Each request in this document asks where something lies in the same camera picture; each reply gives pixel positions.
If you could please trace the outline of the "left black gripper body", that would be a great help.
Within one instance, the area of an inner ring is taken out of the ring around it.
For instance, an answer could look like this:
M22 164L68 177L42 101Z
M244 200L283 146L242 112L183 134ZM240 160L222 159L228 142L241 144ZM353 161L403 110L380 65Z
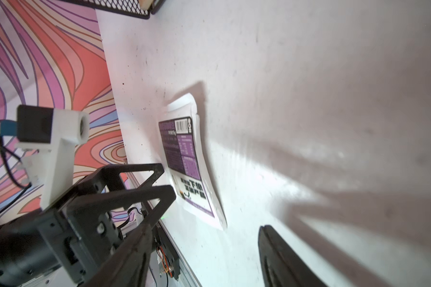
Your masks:
M76 283L88 282L123 237L109 212L123 207L117 193L60 200L0 226L0 287L19 287L62 267Z

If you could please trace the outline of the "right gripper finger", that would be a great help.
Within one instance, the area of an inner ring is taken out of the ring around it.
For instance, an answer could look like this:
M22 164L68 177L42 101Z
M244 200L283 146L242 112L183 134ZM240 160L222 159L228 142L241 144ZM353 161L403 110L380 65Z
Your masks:
M266 287L324 287L326 285L274 227L260 227L258 247Z

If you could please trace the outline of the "purple coffee bag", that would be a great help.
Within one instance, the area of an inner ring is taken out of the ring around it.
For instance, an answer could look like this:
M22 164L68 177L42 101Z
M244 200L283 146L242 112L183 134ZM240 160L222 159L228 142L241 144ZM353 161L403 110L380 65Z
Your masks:
M158 129L163 161L179 205L208 225L225 230L226 218L203 154L194 96L187 93L166 105Z

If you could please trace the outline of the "two-tier wooden wire shelf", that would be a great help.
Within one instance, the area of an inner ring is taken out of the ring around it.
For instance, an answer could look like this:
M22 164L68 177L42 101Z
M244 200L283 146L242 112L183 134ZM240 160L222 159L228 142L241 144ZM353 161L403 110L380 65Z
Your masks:
M151 15L158 13L166 2L162 1L133 1L133 0L63 0L64 2L107 11L114 14L148 20Z

